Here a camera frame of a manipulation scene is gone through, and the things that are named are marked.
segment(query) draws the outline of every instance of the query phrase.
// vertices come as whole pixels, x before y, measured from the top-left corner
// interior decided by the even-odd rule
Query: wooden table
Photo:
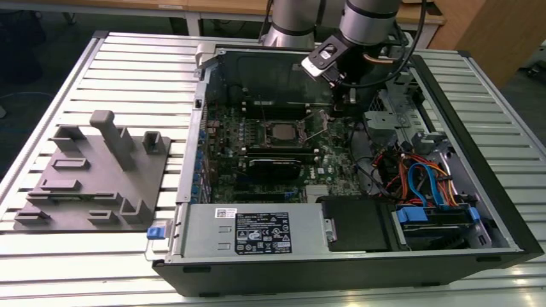
[[[204,19],[261,22],[266,4],[268,0],[0,0],[0,9],[178,17],[189,23],[189,34],[202,36]],[[414,31],[418,28],[420,8],[420,5],[402,4],[397,18],[402,29]],[[428,14],[420,48],[428,48],[445,23],[444,16]]]

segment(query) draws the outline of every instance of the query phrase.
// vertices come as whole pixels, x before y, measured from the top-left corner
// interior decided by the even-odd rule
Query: white sticker
[[[182,5],[167,5],[167,4],[159,4],[159,8],[174,8],[175,10],[182,10],[183,6]]]
[[[236,219],[237,213],[238,213],[237,208],[217,208],[214,217],[217,219]]]

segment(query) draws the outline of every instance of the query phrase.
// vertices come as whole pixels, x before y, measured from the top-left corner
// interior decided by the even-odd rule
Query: floor
[[[0,106],[7,115],[0,118],[0,179],[23,147],[38,121],[49,107],[51,98],[45,94],[15,95],[3,98],[10,93],[41,92],[55,95],[66,77],[77,63],[79,55],[98,29],[110,31],[186,34],[183,20],[170,20],[162,17],[133,17],[78,14],[78,23],[69,25],[61,13],[42,14],[42,27],[47,41],[35,47],[35,56],[43,68],[42,78],[27,85],[14,85],[0,80]],[[257,38],[261,29],[260,22],[233,21],[226,24],[205,22],[208,36],[229,36]],[[320,30],[318,41],[325,40],[332,30]],[[539,138],[546,143],[546,85],[529,79],[519,72],[511,83],[503,89],[513,107],[527,120]]]

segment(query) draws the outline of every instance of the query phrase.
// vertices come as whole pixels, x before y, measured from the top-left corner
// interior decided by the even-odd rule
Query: barcode sticker
[[[183,9],[182,5],[159,4],[158,6],[159,6],[159,8],[171,8],[171,9],[175,9],[175,10],[182,10]]]

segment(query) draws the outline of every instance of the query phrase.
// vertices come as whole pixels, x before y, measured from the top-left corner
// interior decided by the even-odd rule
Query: table
[[[174,217],[201,42],[257,43],[135,33],[93,38],[0,183],[0,233],[7,232],[0,235],[2,306],[541,306],[546,301],[541,290],[546,287],[546,256],[441,287],[200,298],[182,297],[151,268],[151,261],[167,252],[166,240],[149,241],[145,233],[10,234],[26,191],[38,183],[57,149],[49,140],[57,125],[86,125],[95,109],[121,113],[115,123],[126,125],[131,135],[159,130],[175,140],[155,219]],[[546,248],[545,148],[473,60],[456,51],[418,53]],[[429,104],[425,109],[438,125]],[[98,134],[91,127],[82,130]],[[536,185],[523,188],[529,182]]]
[[[0,9],[178,17],[186,19],[189,34],[201,36],[204,19],[264,21],[266,3],[268,0],[0,0]],[[420,8],[402,4],[397,20],[404,30],[417,30]],[[444,16],[428,14],[418,48],[428,48],[445,23]]]

